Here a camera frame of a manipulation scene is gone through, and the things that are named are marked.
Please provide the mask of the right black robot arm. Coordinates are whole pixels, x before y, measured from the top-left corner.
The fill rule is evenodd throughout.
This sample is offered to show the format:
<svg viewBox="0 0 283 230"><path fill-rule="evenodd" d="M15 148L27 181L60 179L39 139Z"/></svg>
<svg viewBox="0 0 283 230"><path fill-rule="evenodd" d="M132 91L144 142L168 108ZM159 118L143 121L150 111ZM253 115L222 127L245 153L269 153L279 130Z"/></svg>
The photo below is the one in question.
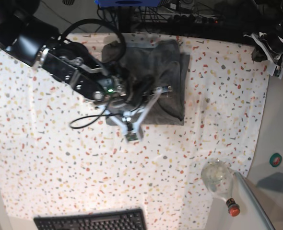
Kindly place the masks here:
<svg viewBox="0 0 283 230"><path fill-rule="evenodd" d="M85 45L67 38L84 24L103 26L116 35L120 50L110 61L98 60ZM149 110L162 92L154 87L152 77L139 83L130 79L128 71L119 64L127 49L125 38L102 20L81 20L60 33L56 27L16 11L0 22L0 49L28 66L43 68L56 81L69 85L97 106L119 106L127 113Z"/></svg>

